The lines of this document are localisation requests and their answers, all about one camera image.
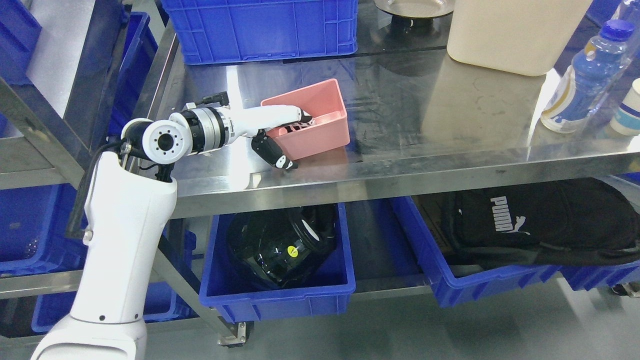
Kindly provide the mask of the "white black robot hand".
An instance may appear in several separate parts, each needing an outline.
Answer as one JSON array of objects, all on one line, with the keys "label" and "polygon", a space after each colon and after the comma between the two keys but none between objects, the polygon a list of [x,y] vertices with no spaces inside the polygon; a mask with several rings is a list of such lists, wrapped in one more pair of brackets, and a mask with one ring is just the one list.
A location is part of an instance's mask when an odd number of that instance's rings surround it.
[{"label": "white black robot hand", "polygon": [[262,105],[247,109],[231,110],[230,130],[227,144],[232,144],[239,137],[251,139],[251,148],[264,162],[270,166],[290,171],[298,167],[297,162],[285,155],[282,148],[267,135],[272,129],[314,123],[313,116],[295,105]]}]

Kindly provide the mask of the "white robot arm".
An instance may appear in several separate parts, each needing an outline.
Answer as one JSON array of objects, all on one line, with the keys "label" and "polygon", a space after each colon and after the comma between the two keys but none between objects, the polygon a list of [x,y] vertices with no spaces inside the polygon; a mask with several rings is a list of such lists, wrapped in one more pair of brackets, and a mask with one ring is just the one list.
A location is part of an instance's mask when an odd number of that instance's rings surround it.
[{"label": "white robot arm", "polygon": [[99,150],[83,178],[85,229],[73,215],[68,237],[87,245],[70,312],[41,339],[33,360],[141,360],[147,287],[163,230],[178,200],[173,166],[231,141],[229,96],[222,91],[185,105],[167,120],[135,118],[119,142]]}]

